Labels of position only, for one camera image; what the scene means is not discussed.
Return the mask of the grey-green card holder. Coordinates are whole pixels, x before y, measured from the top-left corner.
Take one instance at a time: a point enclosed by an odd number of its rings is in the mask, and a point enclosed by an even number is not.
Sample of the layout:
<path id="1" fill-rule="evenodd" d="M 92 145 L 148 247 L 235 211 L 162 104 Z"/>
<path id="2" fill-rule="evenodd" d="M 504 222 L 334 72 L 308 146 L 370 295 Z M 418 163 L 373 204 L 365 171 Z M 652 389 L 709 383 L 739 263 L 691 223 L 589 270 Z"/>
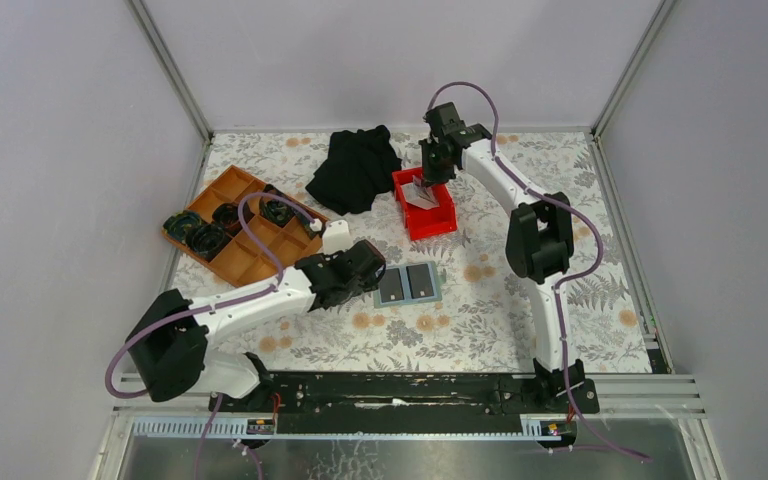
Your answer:
<path id="1" fill-rule="evenodd" d="M 435 286 L 435 295 L 430 298 L 425 299 L 419 299 L 414 300 L 411 298 L 410 290 L 408 286 L 408 279 L 406 275 L 406 267 L 409 265 L 415 265 L 415 264 L 429 264 L 431 266 L 431 269 L 433 271 L 433 279 L 434 279 L 434 286 Z M 442 280 L 438 273 L 438 269 L 435 262 L 422 262 L 422 263 L 413 263 L 413 264 L 405 264 L 405 265 L 396 265 L 396 266 L 388 266 L 388 268 L 398 268 L 401 273 L 402 278 L 402 285 L 404 288 L 404 300 L 401 302 L 396 303 L 390 303 L 390 304 L 381 304 L 378 289 L 374 292 L 374 304 L 376 308 L 387 308 L 387 307 L 398 307 L 398 306 L 405 306 L 405 305 L 415 305 L 415 304 L 422 304 L 422 303 L 430 303 L 430 302 L 437 302 L 442 298 Z"/>

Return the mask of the credit cards stack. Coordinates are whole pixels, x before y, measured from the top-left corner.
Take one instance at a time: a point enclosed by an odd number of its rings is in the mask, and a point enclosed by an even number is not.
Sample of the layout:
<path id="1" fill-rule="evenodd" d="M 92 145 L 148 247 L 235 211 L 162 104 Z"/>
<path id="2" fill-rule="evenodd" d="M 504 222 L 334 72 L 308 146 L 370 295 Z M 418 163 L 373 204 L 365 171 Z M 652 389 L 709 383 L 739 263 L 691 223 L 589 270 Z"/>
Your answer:
<path id="1" fill-rule="evenodd" d="M 408 205 L 422 210 L 433 210 L 439 207 L 439 202 L 433 191 L 423 187 L 421 184 L 406 184 L 402 191 L 405 202 Z"/>

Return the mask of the red plastic bin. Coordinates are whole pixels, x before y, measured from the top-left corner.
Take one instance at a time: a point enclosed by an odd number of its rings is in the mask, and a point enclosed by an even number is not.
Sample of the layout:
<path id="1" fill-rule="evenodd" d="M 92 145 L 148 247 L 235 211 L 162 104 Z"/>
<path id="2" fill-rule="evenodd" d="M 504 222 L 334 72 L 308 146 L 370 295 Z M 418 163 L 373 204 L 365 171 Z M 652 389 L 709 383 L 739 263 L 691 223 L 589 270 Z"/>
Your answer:
<path id="1" fill-rule="evenodd" d="M 445 184 L 425 187 L 421 168 L 395 171 L 392 179 L 394 196 L 411 241 L 457 230 L 455 205 Z"/>

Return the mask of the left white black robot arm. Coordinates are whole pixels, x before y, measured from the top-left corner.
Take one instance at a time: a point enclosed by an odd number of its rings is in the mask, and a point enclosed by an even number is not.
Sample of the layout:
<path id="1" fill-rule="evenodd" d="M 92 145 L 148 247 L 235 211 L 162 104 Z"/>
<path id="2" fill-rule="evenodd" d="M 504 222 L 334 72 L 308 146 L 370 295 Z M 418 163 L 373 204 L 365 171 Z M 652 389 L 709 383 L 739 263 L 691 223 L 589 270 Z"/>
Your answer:
<path id="1" fill-rule="evenodd" d="M 194 387 L 222 393 L 256 411 L 269 401 L 267 370 L 251 355 L 220 351 L 228 338 L 286 316 L 326 310 L 377 289 L 386 261 L 370 242 L 317 253 L 265 280 L 207 297 L 161 293 L 116 355 L 130 356 L 143 382 L 133 395 L 155 403 Z"/>

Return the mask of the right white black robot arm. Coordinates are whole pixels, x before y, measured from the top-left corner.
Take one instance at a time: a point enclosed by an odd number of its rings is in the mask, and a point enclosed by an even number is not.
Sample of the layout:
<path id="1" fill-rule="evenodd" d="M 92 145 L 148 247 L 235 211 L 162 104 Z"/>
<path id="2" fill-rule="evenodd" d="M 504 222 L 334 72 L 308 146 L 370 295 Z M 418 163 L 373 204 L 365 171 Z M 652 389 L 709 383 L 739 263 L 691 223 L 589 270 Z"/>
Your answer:
<path id="1" fill-rule="evenodd" d="M 430 108 L 424 120 L 430 132 L 420 143 L 423 181 L 442 185 L 462 171 L 509 215 L 505 257 L 525 281 L 535 328 L 533 398 L 543 410 L 557 412 L 585 380 L 581 362 L 569 359 L 568 307 L 560 283 L 574 254 L 569 199 L 528 183 L 497 151 L 491 132 L 481 124 L 467 125 L 453 103 Z"/>

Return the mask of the wooden divided organizer tray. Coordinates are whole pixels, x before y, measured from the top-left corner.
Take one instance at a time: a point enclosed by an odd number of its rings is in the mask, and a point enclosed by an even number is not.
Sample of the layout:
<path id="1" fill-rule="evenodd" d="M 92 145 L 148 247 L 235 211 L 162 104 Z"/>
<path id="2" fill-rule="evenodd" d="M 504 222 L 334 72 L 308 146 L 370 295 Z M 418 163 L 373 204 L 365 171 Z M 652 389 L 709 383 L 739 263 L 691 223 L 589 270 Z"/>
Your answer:
<path id="1" fill-rule="evenodd" d="M 184 209 L 198 213 L 203 224 L 216 224 L 232 237 L 212 261 L 197 258 L 185 242 L 174 241 L 161 227 L 163 236 L 182 253 L 234 287 L 277 273 L 278 266 L 269 259 L 265 249 L 277 257 L 281 267 L 292 266 L 299 259 L 318 252 L 320 238 L 310 239 L 298 220 L 291 220 L 286 227 L 278 227 L 260 215 L 260 197 L 248 196 L 263 192 L 266 184 L 269 183 L 231 166 Z"/>

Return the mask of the dark grey credit card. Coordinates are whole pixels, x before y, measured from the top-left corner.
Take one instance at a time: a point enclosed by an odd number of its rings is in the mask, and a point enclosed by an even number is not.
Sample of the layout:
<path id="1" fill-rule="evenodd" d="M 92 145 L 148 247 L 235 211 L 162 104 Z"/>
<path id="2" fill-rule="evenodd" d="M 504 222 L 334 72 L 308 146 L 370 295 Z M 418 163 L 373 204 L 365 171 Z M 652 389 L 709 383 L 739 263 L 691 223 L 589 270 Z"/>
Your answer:
<path id="1" fill-rule="evenodd" d="M 404 288 L 401 273 L 398 268 L 388 268 L 384 273 L 378 288 L 381 304 L 390 304 L 404 300 Z"/>
<path id="2" fill-rule="evenodd" d="M 433 271 L 429 264 L 409 265 L 405 271 L 412 299 L 425 299 L 435 295 Z"/>

